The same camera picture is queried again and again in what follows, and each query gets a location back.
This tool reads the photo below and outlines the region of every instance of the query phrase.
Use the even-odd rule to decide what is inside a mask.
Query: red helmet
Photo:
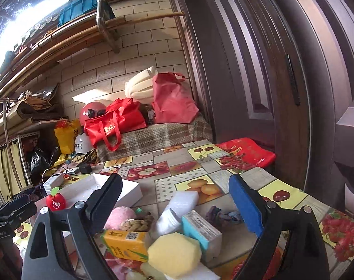
[[[80,123],[85,125],[85,120],[102,116],[106,113],[106,106],[103,103],[94,101],[86,104],[80,112]]]

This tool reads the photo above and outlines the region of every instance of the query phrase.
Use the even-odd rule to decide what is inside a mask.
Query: sunlight
[[[34,7],[24,9],[15,21],[9,21],[0,37],[0,67],[7,51],[13,51],[25,33],[40,20],[69,0],[44,0]]]
[[[96,100],[99,100],[100,96],[106,95],[107,93],[99,90],[99,89],[92,89],[87,92],[84,92],[83,94],[79,94],[77,96],[72,97],[73,100],[76,102],[82,102],[82,103],[90,103]]]

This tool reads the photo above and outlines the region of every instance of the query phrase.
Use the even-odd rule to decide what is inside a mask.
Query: blue plastic crate
[[[76,0],[60,12],[58,27],[97,8],[97,0]]]

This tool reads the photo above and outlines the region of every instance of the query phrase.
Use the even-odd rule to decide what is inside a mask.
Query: qr code
[[[125,240],[137,240],[139,233],[128,233]]]

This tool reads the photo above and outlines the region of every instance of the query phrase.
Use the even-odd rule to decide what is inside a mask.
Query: blue gripper pad
[[[262,225],[262,214],[251,200],[242,184],[235,177],[236,175],[231,175],[229,178],[230,195],[243,217],[247,229],[259,237],[264,230],[264,226]]]

